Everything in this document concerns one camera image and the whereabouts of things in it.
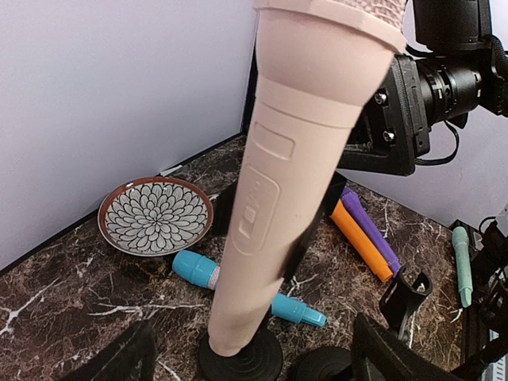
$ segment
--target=blue cap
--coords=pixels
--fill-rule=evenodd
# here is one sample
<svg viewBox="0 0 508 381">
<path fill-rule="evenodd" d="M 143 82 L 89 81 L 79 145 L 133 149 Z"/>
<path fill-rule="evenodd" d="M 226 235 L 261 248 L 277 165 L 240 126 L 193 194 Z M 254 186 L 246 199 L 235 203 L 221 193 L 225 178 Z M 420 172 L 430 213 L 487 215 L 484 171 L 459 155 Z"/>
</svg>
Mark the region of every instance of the blue cap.
<svg viewBox="0 0 508 381">
<path fill-rule="evenodd" d="M 307 307 L 307 304 L 297 299 L 277 294 L 271 304 L 271 313 L 282 319 L 296 324 L 306 323 L 314 327 L 324 327 L 326 316 L 319 311 Z"/>
<path fill-rule="evenodd" d="M 217 264 L 196 252 L 182 250 L 173 260 L 173 271 L 186 281 L 199 287 L 208 287 L 208 283 Z"/>
</svg>

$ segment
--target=brown marble surface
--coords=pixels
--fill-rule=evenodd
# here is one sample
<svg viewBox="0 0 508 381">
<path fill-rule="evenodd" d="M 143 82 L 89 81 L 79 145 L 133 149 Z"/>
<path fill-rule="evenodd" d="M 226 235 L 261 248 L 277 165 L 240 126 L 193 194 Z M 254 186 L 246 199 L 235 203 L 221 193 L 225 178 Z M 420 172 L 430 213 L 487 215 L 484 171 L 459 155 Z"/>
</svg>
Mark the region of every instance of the brown marble surface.
<svg viewBox="0 0 508 381">
<path fill-rule="evenodd" d="M 244 138 L 185 165 L 175 177 L 214 199 L 238 176 Z M 412 349 L 445 369 L 460 358 L 462 323 L 450 232 L 356 184 L 364 208 L 408 267 L 425 271 L 433 293 L 409 322 Z M 192 249 L 218 260 L 223 237 Z M 285 365 L 322 345 L 348 347 L 363 311 L 378 321 L 387 288 L 368 270 L 338 229 L 323 220 L 317 238 L 284 291 L 324 312 L 324 329 L 272 318 Z M 196 348 L 205 332 L 211 291 L 181 280 L 164 259 L 142 260 L 110 247 L 90 220 L 0 278 L 0 380 L 53 380 L 87 362 L 133 321 L 148 319 L 158 336 L 157 380 L 200 379 Z"/>
</svg>

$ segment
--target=camera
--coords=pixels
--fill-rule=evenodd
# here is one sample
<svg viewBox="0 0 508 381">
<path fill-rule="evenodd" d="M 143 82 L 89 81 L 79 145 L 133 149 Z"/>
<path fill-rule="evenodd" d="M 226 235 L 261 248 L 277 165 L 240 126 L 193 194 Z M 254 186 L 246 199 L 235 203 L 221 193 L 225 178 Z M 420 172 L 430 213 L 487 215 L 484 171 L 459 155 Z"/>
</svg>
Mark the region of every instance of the camera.
<svg viewBox="0 0 508 381">
<path fill-rule="evenodd" d="M 491 32 L 488 0 L 414 0 L 416 38 L 431 52 L 398 55 L 364 107 L 340 168 L 410 175 L 416 165 L 455 157 L 468 113 L 482 106 L 508 117 L 508 56 Z M 457 148 L 442 160 L 418 159 L 430 150 L 432 126 L 445 121 Z"/>
</svg>

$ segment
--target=black round base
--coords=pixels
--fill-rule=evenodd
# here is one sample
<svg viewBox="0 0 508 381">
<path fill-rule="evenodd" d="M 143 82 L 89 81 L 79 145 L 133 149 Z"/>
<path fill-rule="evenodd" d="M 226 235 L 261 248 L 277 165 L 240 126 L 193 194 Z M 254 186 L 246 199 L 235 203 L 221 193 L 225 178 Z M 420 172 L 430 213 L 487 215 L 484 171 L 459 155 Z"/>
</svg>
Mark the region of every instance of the black round base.
<svg viewBox="0 0 508 381">
<path fill-rule="evenodd" d="M 208 344 L 199 345 L 199 366 L 207 381 L 275 381 L 283 368 L 283 350 L 268 329 L 261 329 L 236 356 L 221 357 Z"/>
<path fill-rule="evenodd" d="M 320 347 L 296 363 L 291 381 L 332 381 L 351 363 L 351 353 L 339 347 Z"/>
</svg>

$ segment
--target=brown-rimmed plate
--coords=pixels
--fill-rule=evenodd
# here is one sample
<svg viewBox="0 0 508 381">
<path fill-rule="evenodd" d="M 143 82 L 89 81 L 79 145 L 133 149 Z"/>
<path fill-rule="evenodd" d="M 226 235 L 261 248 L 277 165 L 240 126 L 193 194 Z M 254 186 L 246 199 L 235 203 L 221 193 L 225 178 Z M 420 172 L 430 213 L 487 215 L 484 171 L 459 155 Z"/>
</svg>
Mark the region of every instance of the brown-rimmed plate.
<svg viewBox="0 0 508 381">
<path fill-rule="evenodd" d="M 180 179 L 149 177 L 117 188 L 102 202 L 98 226 L 118 250 L 166 256 L 195 244 L 214 219 L 210 200 Z"/>
</svg>

